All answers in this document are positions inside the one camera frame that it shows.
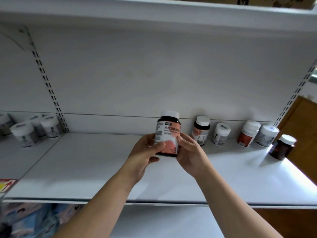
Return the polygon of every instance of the right hand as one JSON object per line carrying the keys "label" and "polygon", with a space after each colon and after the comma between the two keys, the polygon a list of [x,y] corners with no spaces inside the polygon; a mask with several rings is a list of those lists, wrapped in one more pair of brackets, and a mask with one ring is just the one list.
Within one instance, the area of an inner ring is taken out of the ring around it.
{"label": "right hand", "polygon": [[206,153],[195,140],[184,133],[180,133],[177,142],[181,146],[177,161],[187,173],[197,179],[211,166]]}

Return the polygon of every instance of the hand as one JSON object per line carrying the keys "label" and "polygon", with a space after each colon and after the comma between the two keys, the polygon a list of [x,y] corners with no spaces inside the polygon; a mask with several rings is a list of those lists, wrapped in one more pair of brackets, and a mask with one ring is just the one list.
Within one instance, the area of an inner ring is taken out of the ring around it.
{"label": "hand", "polygon": [[143,177],[145,168],[154,162],[159,161],[158,157],[154,157],[157,152],[165,148],[165,142],[154,144],[155,134],[144,135],[134,145],[128,159],[125,161],[119,172],[128,175],[128,178],[135,185]]}
{"label": "hand", "polygon": [[195,140],[184,133],[180,133],[177,142],[181,146],[177,161],[187,173],[197,179],[205,173],[207,167],[211,166],[207,155]]}

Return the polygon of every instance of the bottle cap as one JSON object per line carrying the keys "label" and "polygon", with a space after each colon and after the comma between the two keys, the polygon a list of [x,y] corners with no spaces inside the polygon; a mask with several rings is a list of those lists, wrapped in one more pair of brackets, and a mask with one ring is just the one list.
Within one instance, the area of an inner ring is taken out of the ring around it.
{"label": "bottle cap", "polygon": [[261,127],[261,124],[253,120],[248,120],[244,126],[248,129],[257,131]]}
{"label": "bottle cap", "polygon": [[230,131],[230,126],[225,123],[218,123],[216,125],[216,132],[222,136],[228,136]]}
{"label": "bottle cap", "polygon": [[18,123],[10,128],[14,136],[28,135],[34,131],[33,125],[29,121]]}
{"label": "bottle cap", "polygon": [[289,145],[293,145],[296,143],[296,139],[292,136],[289,135],[282,135],[280,137],[280,140],[284,143],[284,144],[289,144]]}
{"label": "bottle cap", "polygon": [[58,118],[54,114],[42,117],[40,122],[43,127],[52,127],[59,124]]}
{"label": "bottle cap", "polygon": [[170,116],[170,117],[174,117],[174,118],[179,118],[179,113],[176,111],[170,111],[170,110],[164,110],[161,112],[161,117],[163,116]]}
{"label": "bottle cap", "polygon": [[196,123],[200,126],[208,126],[210,124],[210,118],[200,115],[196,118]]}
{"label": "bottle cap", "polygon": [[261,128],[261,133],[270,137],[276,137],[280,130],[274,126],[264,124]]}
{"label": "bottle cap", "polygon": [[7,113],[0,113],[0,123],[7,123],[11,119]]}
{"label": "bottle cap", "polygon": [[28,117],[28,121],[30,121],[31,124],[37,126],[37,125],[41,124],[42,117],[43,117],[43,115],[41,115],[41,114],[34,114],[34,115]]}

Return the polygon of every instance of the left hand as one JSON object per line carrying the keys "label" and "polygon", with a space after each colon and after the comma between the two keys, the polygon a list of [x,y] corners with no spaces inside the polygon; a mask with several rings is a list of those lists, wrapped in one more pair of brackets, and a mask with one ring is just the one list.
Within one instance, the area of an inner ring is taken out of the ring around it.
{"label": "left hand", "polygon": [[154,137],[155,134],[144,135],[134,145],[128,159],[119,170],[128,176],[133,185],[140,181],[149,164],[159,161],[159,158],[153,155],[165,148],[165,142],[154,144]]}

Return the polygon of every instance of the bottle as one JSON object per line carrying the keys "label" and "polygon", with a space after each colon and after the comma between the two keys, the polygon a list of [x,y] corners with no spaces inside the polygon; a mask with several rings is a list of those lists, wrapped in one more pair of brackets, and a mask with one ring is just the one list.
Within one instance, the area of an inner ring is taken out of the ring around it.
{"label": "bottle", "polygon": [[217,124],[211,139],[212,143],[216,146],[223,146],[227,141],[230,131],[231,128],[229,125],[224,123]]}
{"label": "bottle", "polygon": [[49,138],[56,138],[62,135],[63,129],[56,115],[44,116],[40,122]]}
{"label": "bottle", "polygon": [[192,132],[192,138],[199,145],[204,145],[210,130],[210,118],[200,115],[196,118]]}
{"label": "bottle", "polygon": [[46,132],[43,128],[43,126],[41,125],[41,119],[42,119],[42,115],[41,114],[35,114],[32,115],[28,118],[28,120],[31,122],[31,124],[33,125],[35,132],[38,134],[38,136],[44,137],[46,135]]}
{"label": "bottle", "polygon": [[177,136],[180,134],[179,113],[176,111],[162,111],[156,123],[154,143],[164,141],[165,148],[157,155],[177,157]]}
{"label": "bottle", "polygon": [[289,135],[282,135],[268,152],[272,157],[283,160],[295,147],[296,139]]}
{"label": "bottle", "polygon": [[38,144],[39,137],[30,122],[22,122],[10,128],[14,137],[21,142],[21,146],[31,147]]}
{"label": "bottle", "polygon": [[254,140],[256,134],[259,132],[260,127],[261,124],[259,124],[258,122],[248,120],[243,126],[243,129],[237,139],[238,145],[240,145],[243,148],[249,147],[249,145]]}
{"label": "bottle", "polygon": [[280,130],[274,126],[264,124],[255,139],[256,144],[261,147],[269,147],[279,131]]}
{"label": "bottle", "polygon": [[15,122],[10,118],[7,113],[0,113],[0,133],[3,136],[11,134],[10,128]]}

